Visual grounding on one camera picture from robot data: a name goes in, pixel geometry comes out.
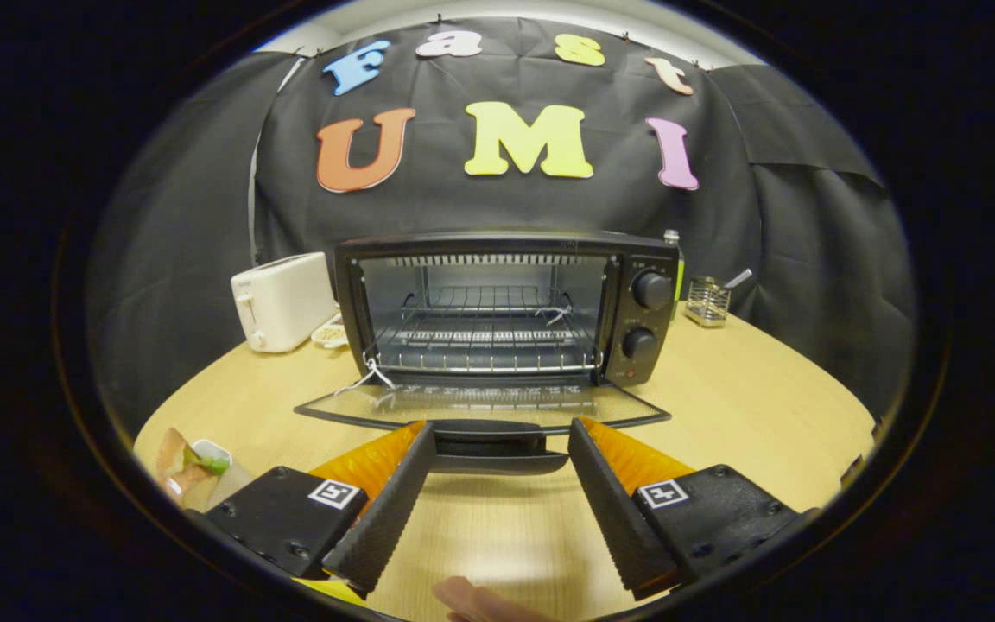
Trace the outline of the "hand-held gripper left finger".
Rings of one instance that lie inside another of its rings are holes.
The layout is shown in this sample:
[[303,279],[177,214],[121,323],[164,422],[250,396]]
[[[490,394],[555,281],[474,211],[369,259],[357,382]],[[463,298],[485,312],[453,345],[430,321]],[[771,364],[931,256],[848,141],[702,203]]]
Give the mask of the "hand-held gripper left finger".
[[390,563],[434,463],[431,422],[411,422],[311,472],[276,466],[205,512],[239,555],[364,598]]

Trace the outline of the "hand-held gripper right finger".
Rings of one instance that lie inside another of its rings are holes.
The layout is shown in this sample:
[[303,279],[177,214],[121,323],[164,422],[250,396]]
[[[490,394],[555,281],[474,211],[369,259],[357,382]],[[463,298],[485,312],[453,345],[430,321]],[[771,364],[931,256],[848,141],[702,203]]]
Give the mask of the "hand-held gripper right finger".
[[814,515],[731,466],[693,469],[585,417],[570,425],[568,452],[621,583],[637,600],[746,562]]

